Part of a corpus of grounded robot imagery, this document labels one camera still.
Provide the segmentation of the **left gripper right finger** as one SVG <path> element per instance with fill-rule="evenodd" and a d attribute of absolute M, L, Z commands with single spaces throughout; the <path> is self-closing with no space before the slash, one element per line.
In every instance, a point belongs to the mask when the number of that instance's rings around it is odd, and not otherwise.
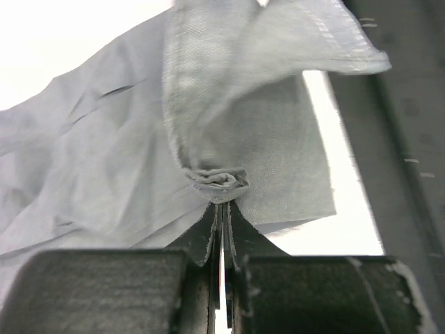
<path fill-rule="evenodd" d="M 261 292 L 252 285 L 251 261 L 290 255 L 247 221 L 234 201 L 222 205 L 222 221 L 227 325 L 233 333 L 251 333 L 252 301 Z"/>

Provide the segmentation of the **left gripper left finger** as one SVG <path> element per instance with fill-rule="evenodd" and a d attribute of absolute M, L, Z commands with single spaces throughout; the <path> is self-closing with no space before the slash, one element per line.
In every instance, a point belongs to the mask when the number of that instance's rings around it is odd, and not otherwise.
<path fill-rule="evenodd" d="M 202 218 L 170 243 L 188 260 L 174 333 L 214 333 L 220 308 L 221 206 L 210 204 Z"/>

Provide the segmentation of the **grey long sleeve shirt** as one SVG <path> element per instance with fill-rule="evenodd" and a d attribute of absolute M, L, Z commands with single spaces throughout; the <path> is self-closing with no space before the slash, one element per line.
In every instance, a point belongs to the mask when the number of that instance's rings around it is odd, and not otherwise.
<path fill-rule="evenodd" d="M 234 200 L 334 215 L 302 73 L 390 68 L 340 1 L 177 1 L 1 112 L 1 294 L 51 248 L 157 248 Z"/>

